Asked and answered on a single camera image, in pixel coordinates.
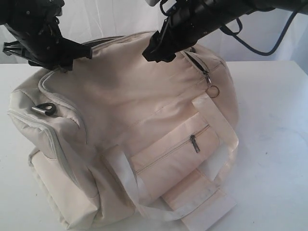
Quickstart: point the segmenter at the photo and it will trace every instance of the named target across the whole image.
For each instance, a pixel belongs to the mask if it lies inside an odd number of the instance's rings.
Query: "white wall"
[[[269,13],[244,15],[240,34],[253,47],[269,51],[274,46],[290,12],[274,10]],[[145,0],[66,0],[60,29],[64,37],[85,42],[101,37],[128,35],[144,30],[160,29],[164,16],[158,5],[150,7]],[[229,26],[237,30],[237,24]],[[4,27],[0,42],[13,40]],[[277,52],[269,57],[252,53],[235,39],[215,31],[199,41],[226,61],[295,60],[308,73],[308,16],[298,15]],[[0,55],[0,62],[21,62]]]

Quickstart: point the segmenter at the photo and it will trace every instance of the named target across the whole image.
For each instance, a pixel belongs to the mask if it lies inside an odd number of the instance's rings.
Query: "metal clip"
[[[56,112],[57,108],[53,103],[42,103],[32,107],[31,110],[43,116],[52,116]]]
[[[204,71],[203,74],[205,75],[206,83],[207,83],[207,89],[205,92],[208,94],[209,97],[217,98],[220,95],[220,90],[217,86],[212,84],[210,75],[207,71]]]

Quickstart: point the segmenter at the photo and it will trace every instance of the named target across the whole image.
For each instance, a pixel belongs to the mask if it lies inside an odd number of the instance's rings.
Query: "white table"
[[[231,62],[240,105],[237,162],[224,191],[238,205],[210,231],[308,230],[308,76],[294,62]],[[0,65],[0,230],[62,231],[27,166],[32,144],[6,115],[37,68]],[[102,231],[186,230],[135,215]]]

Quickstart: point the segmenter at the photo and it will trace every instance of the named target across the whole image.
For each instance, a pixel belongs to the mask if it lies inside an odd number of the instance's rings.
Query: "cream duffel bag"
[[[138,211],[202,231],[235,205],[219,189],[238,146],[228,68],[199,45],[147,62],[151,35],[97,40],[92,60],[67,73],[42,69],[11,95],[9,115],[37,147],[29,164],[67,229]],[[198,167],[221,142],[228,160],[210,180]],[[151,207],[161,196],[169,211]]]

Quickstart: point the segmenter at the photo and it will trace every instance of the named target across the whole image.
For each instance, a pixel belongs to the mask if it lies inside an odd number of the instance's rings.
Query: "bag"
[[[219,189],[238,146],[228,68],[199,45],[147,62],[151,35],[96,40],[92,60],[67,73],[41,69],[11,94],[9,115],[37,147],[31,169],[67,229],[139,211],[206,230],[235,205]],[[220,141],[228,160],[210,180],[198,167]],[[161,196],[173,211],[149,206]]]

